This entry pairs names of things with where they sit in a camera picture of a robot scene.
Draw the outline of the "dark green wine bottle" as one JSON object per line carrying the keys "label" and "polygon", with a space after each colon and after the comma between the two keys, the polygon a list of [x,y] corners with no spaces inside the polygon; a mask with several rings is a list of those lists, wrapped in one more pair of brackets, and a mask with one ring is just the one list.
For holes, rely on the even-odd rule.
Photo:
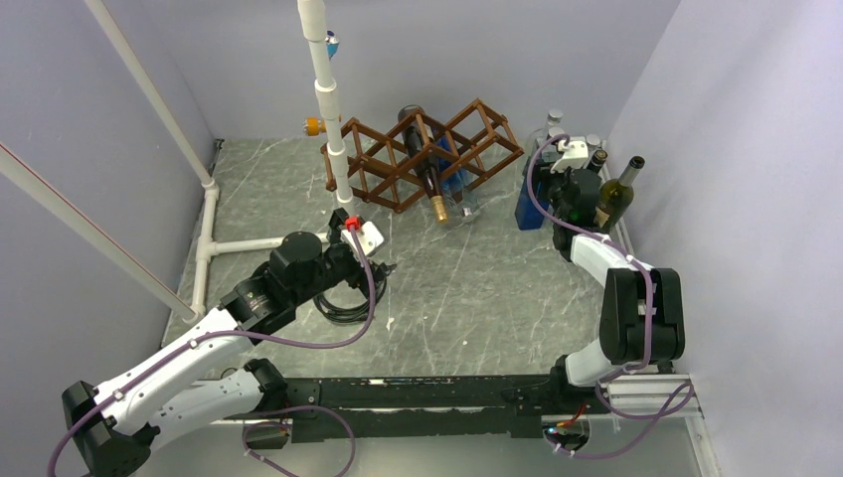
{"label": "dark green wine bottle", "polygon": [[618,178],[606,181],[600,187],[595,224],[602,233],[609,234],[633,202],[633,182],[645,164],[643,157],[633,156]]}

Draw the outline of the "blue glass bottle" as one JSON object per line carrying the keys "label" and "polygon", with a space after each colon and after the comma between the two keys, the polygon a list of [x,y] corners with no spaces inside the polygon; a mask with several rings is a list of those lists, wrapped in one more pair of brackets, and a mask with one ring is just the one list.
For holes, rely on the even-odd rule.
{"label": "blue glass bottle", "polygon": [[435,164],[442,190],[441,206],[436,209],[437,216],[442,223],[457,218],[462,222],[471,222],[480,214],[479,200],[469,188],[473,178],[464,168],[457,169],[453,174],[444,177],[444,171],[452,162],[440,155],[435,156]]}
{"label": "blue glass bottle", "polygon": [[524,179],[514,211],[516,225],[520,231],[540,229],[546,218],[542,210],[548,211],[550,206],[548,201],[541,199],[541,178],[538,173],[533,174],[531,186],[539,206],[536,206],[530,199],[528,182],[527,179]]}

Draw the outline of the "clear bottle red label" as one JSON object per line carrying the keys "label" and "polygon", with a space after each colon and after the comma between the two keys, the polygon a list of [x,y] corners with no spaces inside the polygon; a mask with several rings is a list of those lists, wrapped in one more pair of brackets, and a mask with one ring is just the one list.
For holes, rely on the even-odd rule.
{"label": "clear bottle red label", "polygon": [[563,116],[563,112],[558,108],[552,108],[548,111],[544,124],[528,136],[526,146],[528,157],[531,157],[537,148],[547,139],[548,133],[552,128],[560,126]]}

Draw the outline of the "clear square glass bottle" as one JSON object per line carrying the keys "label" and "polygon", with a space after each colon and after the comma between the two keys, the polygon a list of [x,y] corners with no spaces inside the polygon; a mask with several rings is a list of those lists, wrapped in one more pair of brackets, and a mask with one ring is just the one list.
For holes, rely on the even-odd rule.
{"label": "clear square glass bottle", "polygon": [[588,134],[585,136],[585,143],[587,145],[587,149],[589,155],[593,155],[593,153],[601,148],[602,141],[597,134]]}

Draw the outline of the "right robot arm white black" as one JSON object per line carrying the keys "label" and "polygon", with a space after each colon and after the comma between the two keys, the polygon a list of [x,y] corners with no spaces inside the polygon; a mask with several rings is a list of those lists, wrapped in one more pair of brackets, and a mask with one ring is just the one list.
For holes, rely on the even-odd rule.
{"label": "right robot arm white black", "polygon": [[560,412],[582,404],[586,387],[676,360],[686,348],[679,274],[638,260],[597,229],[600,185],[590,169],[554,172],[539,158],[527,168],[527,198],[552,223],[554,247],[603,288],[596,338],[563,357],[565,374],[548,385]]}

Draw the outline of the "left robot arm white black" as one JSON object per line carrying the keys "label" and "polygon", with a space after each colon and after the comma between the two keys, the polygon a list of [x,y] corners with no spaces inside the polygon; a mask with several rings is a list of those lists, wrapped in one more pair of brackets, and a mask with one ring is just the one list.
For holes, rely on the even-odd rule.
{"label": "left robot arm white black", "polygon": [[156,451],[213,421],[241,414],[278,414],[287,384],[266,359],[247,363],[226,378],[205,374],[223,359],[263,342],[278,343],[279,331],[297,309],[338,284],[369,296],[375,308],[378,283],[392,271],[373,255],[385,244],[372,222],[335,210],[326,235],[294,232],[268,259],[239,282],[218,306],[181,337],[134,368],[98,385],[79,381],[62,395],[67,432],[50,455],[54,475],[69,444],[91,476],[129,476]]}

